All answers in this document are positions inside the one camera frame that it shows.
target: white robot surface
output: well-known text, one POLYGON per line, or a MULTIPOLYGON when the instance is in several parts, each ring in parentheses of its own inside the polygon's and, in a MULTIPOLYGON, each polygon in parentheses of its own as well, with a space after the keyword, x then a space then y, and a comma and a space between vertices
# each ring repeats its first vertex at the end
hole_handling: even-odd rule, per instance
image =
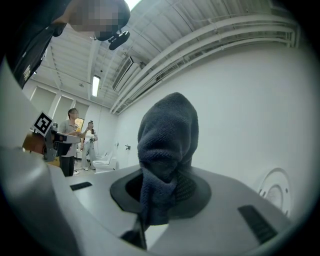
MULTIPOLYGON (((208 202, 193 217, 170 219, 162 236, 151 248, 146 248, 139 215, 134 210, 123 210, 110 192, 115 182, 141 175, 139 166, 65 178, 60 168, 20 149, 39 113, 23 95, 5 61, 0 71, 0 95, 1 109, 6 110, 1 111, 0 117, 12 127, 9 134, 1 134, 0 183, 23 226, 53 254, 200 256, 238 255, 254 250, 258 253, 260 245, 266 249, 266 245, 283 241, 291 227, 279 209, 241 182, 192 168, 191 176, 207 183, 208 202), (127 242, 128 239, 121 239, 128 232, 136 233, 142 249, 127 242)), ((197 190, 199 198, 201 189, 197 190)), ((122 196, 125 191, 123 187, 118 194, 122 196)))

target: ceiling duct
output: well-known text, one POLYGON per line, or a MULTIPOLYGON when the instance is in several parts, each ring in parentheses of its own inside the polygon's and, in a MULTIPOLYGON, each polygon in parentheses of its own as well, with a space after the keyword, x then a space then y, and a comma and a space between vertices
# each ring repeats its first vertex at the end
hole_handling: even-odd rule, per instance
POLYGON ((121 93, 132 79, 142 70, 143 63, 136 57, 128 57, 123 63, 112 86, 113 90, 121 93))

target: black pants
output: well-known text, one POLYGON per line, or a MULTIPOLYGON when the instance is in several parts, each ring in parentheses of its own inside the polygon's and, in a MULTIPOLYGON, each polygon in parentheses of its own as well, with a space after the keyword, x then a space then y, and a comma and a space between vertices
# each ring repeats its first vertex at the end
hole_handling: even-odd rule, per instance
POLYGON ((59 157, 60 160, 60 168, 64 174, 65 177, 73 176, 74 175, 74 163, 75 163, 75 157, 59 157))

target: dark jacket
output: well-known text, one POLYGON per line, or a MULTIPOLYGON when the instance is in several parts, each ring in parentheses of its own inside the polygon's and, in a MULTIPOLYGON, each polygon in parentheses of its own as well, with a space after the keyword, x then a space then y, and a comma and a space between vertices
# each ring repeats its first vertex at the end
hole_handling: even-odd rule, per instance
POLYGON ((14 77, 21 86, 40 66, 52 36, 58 37, 66 24, 52 24, 65 12, 71 0, 41 0, 29 8, 14 28, 5 56, 14 77))

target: ceiling light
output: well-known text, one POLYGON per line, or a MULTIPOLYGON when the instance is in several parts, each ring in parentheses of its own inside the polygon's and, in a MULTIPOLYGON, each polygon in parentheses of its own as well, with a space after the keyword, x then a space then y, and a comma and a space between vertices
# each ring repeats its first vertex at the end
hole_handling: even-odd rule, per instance
POLYGON ((125 0, 129 6, 130 11, 141 1, 141 0, 125 0))
POLYGON ((97 75, 94 75, 93 81, 92 81, 92 96, 94 97, 97 97, 98 95, 99 83, 100 83, 100 77, 97 75))

